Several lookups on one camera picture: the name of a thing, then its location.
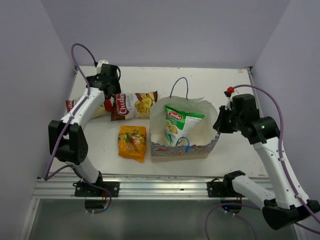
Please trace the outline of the brown Chuba cassava chips bag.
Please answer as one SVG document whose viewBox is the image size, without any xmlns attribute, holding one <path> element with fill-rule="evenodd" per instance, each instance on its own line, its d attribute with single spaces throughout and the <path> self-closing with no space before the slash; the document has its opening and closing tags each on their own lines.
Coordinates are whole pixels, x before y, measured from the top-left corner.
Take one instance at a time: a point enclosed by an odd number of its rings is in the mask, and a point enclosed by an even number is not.
<svg viewBox="0 0 320 240">
<path fill-rule="evenodd" d="M 118 93 L 108 100 L 107 105 L 112 106 L 110 120 L 122 121 L 130 119 L 149 119 L 151 107 L 158 100 L 158 92 L 148 93 Z"/>
</svg>

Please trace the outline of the red Chuba chips bag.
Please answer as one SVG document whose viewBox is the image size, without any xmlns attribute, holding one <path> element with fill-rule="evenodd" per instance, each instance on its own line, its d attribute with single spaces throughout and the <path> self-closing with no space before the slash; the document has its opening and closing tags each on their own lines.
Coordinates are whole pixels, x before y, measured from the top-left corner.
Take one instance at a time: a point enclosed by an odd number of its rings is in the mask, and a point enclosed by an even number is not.
<svg viewBox="0 0 320 240">
<path fill-rule="evenodd" d="M 79 101 L 80 101 L 80 97 L 77 97 L 75 99 L 66 100 L 65 101 L 66 112 L 69 113 Z M 94 111 L 91 119 L 94 119 L 94 118 L 97 118 L 100 116 L 104 116 L 107 113 L 108 112 L 105 110 L 105 106 L 102 104 Z"/>
</svg>

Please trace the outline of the patterned paper bag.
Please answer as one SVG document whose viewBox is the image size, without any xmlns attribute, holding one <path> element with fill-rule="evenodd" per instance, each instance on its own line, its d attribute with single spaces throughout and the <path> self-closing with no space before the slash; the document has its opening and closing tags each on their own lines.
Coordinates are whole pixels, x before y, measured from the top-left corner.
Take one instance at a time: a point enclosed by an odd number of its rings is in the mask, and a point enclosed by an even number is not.
<svg viewBox="0 0 320 240">
<path fill-rule="evenodd" d="M 172 93 L 150 109 L 150 156 L 154 163 L 206 159 L 220 134 L 216 108 L 203 98 Z"/>
</svg>

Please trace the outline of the green Chuba chips bag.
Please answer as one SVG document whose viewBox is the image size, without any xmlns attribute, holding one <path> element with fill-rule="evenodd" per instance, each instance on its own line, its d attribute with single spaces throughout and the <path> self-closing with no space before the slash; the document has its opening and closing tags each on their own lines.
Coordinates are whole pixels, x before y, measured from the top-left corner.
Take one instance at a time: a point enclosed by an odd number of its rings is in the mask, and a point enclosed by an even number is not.
<svg viewBox="0 0 320 240">
<path fill-rule="evenodd" d="M 204 114 L 185 112 L 165 105 L 164 141 L 168 146 L 176 146 L 180 138 L 187 137 L 194 128 L 205 118 Z"/>
</svg>

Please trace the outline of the orange candy bag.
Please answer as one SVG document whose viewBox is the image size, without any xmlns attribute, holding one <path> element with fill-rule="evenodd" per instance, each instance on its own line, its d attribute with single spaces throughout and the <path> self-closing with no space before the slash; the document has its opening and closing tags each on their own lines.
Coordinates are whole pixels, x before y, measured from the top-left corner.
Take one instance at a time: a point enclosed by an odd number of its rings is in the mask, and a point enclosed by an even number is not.
<svg viewBox="0 0 320 240">
<path fill-rule="evenodd" d="M 117 145 L 120 157 L 143 163 L 147 150 L 146 127 L 122 125 L 119 129 Z"/>
</svg>

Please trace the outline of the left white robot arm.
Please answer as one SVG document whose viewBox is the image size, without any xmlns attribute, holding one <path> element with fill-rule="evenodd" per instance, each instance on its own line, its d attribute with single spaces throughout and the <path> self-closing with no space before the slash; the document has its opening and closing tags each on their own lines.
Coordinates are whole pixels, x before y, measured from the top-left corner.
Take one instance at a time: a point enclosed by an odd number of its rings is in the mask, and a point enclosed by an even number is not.
<svg viewBox="0 0 320 240">
<path fill-rule="evenodd" d="M 97 69 L 96 75 L 85 78 L 85 91 L 70 112 L 48 125 L 51 158 L 71 165 L 74 172 L 88 182 L 86 190 L 95 197 L 103 193 L 104 184 L 98 180 L 100 172 L 88 158 L 84 129 L 98 107 L 121 92 L 118 66 L 99 63 Z"/>
</svg>

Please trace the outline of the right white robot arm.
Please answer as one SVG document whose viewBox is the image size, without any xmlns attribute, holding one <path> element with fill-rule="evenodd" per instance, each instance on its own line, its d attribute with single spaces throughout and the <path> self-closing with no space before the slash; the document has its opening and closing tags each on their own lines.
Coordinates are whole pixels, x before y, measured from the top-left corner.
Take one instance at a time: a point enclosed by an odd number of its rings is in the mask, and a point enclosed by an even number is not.
<svg viewBox="0 0 320 240">
<path fill-rule="evenodd" d="M 269 191 L 240 170 L 223 177 L 220 190 L 227 197 L 242 195 L 261 211 L 274 230 L 302 221 L 320 211 L 317 200 L 311 200 L 302 189 L 295 173 L 279 149 L 280 130 L 272 117 L 261 117 L 252 94 L 226 93 L 227 105 L 219 108 L 213 129 L 220 134 L 240 132 L 259 155 L 269 176 L 273 191 Z"/>
</svg>

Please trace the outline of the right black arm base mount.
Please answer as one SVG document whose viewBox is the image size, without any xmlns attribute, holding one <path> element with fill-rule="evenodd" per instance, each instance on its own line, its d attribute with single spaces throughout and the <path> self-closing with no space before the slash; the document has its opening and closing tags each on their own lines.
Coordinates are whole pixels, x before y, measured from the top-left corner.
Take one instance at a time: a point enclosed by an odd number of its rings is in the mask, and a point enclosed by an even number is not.
<svg viewBox="0 0 320 240">
<path fill-rule="evenodd" d="M 239 198 L 240 194 L 227 187 L 224 180 L 214 178 L 206 183 L 209 198 Z"/>
</svg>

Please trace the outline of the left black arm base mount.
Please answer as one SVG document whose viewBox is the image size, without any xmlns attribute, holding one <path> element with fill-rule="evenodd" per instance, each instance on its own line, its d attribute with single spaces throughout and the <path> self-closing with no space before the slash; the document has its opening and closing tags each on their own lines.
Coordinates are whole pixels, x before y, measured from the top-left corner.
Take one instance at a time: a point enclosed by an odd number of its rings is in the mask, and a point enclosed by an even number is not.
<svg viewBox="0 0 320 240">
<path fill-rule="evenodd" d="M 99 186 L 93 186 L 83 181 L 74 182 L 74 196 L 93 198 L 93 197 L 118 197 L 120 183 L 118 181 L 103 181 Z"/>
</svg>

